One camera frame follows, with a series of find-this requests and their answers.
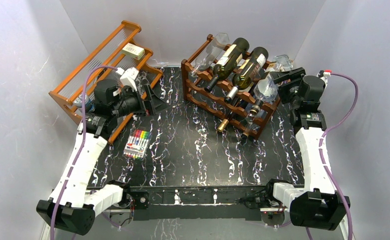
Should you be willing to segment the green wine bottle brown label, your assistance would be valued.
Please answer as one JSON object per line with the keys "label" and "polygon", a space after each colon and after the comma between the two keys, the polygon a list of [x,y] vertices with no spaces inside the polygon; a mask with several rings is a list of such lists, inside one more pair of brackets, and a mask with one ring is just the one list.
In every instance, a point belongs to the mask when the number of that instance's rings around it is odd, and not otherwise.
{"label": "green wine bottle brown label", "polygon": [[224,98],[226,103],[230,103],[236,94],[250,86],[255,76],[264,66],[268,59],[269,53],[264,47],[256,47],[250,57],[239,68],[240,72],[232,78],[232,89]]}

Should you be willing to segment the dark green wine bottle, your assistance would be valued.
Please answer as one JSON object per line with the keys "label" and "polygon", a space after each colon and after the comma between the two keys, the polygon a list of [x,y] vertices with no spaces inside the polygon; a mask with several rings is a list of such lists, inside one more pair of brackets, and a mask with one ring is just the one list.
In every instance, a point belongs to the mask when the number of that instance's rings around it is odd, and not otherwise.
{"label": "dark green wine bottle", "polygon": [[213,77],[204,90],[209,93],[219,81],[227,79],[248,49],[249,42],[245,38],[237,38],[214,66]]}

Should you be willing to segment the clear glass bottle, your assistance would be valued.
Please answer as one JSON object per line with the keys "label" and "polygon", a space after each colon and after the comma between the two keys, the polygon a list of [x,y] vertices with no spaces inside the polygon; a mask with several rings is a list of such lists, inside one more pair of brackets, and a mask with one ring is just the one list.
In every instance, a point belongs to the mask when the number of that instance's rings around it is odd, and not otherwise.
{"label": "clear glass bottle", "polygon": [[190,76],[196,77],[198,73],[208,70],[216,58],[223,52],[227,44],[229,44],[228,34],[223,32],[218,33],[195,59]]}

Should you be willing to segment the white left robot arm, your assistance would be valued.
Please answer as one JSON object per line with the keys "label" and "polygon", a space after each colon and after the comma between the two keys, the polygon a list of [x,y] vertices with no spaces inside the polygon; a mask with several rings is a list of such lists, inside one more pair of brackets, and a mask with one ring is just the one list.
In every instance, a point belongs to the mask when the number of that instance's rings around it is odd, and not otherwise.
{"label": "white left robot arm", "polygon": [[115,79],[97,82],[93,105],[78,125],[75,146],[64,173],[49,198],[40,200],[36,207],[52,229],[83,236],[104,210],[131,204],[130,186],[118,180],[109,181],[92,194],[86,190],[98,158],[118,126],[118,118],[129,114],[154,116],[167,107],[150,84],[142,85],[142,89],[145,98],[132,83],[121,86]]}

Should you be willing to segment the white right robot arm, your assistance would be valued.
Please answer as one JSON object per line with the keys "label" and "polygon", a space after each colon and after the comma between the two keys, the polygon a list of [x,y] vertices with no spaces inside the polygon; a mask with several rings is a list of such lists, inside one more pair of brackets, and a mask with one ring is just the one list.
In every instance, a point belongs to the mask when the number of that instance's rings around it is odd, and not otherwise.
{"label": "white right robot arm", "polygon": [[324,144],[327,125],[319,110],[330,75],[329,70],[306,75],[302,67],[268,73],[266,84],[276,85],[281,102],[290,106],[290,123],[301,151],[304,187],[271,179],[262,190],[247,194],[239,203],[248,208],[259,208],[265,203],[285,207],[291,223],[300,227],[332,231],[343,220],[350,200],[329,176],[330,163]]}

